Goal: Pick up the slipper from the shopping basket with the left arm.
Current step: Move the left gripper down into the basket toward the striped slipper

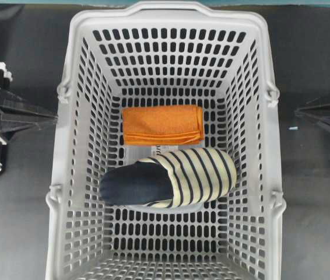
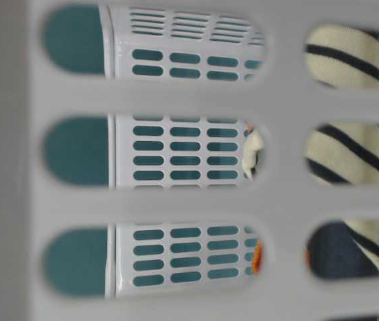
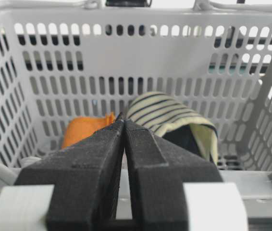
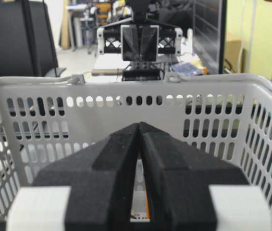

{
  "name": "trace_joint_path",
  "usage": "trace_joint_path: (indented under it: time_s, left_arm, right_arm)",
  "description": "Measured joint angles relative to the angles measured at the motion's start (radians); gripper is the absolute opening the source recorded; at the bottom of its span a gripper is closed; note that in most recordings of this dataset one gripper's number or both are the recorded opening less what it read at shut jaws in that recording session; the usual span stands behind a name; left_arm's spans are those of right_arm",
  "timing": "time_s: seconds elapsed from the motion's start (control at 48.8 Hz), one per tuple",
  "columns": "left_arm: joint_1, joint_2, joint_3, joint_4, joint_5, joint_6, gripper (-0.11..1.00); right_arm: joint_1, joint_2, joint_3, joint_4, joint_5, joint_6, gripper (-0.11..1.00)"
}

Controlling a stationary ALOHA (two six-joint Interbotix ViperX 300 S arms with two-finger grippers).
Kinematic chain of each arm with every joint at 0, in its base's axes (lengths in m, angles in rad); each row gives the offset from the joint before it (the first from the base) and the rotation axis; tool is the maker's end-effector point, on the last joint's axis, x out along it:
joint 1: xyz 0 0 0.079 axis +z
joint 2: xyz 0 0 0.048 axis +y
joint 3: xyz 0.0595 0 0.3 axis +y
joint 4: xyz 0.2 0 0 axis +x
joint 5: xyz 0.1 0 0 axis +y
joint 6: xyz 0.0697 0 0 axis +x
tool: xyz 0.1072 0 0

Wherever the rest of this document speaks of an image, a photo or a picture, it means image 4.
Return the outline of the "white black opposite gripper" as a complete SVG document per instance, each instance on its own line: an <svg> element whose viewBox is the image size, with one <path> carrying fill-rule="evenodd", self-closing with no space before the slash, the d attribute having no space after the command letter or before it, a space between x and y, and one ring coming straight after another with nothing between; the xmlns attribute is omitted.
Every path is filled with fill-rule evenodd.
<svg viewBox="0 0 272 231"><path fill-rule="evenodd" d="M162 80L181 55L183 31L160 22L115 22L97 29L98 53L119 54L129 64L123 81Z"/></svg>

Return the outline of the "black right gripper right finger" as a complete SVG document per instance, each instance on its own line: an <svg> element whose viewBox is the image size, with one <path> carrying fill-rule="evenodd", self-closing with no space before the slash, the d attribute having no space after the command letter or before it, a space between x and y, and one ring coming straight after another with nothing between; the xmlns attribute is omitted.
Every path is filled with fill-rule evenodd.
<svg viewBox="0 0 272 231"><path fill-rule="evenodd" d="M272 231L261 189L239 167L145 122L139 131L157 223L172 231Z"/></svg>

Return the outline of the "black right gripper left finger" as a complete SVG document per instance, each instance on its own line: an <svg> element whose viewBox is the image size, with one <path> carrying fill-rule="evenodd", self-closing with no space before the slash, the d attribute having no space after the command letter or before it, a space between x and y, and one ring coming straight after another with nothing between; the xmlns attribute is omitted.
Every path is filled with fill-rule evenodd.
<svg viewBox="0 0 272 231"><path fill-rule="evenodd" d="M120 231L130 226L139 125L41 169L9 211L8 231Z"/></svg>

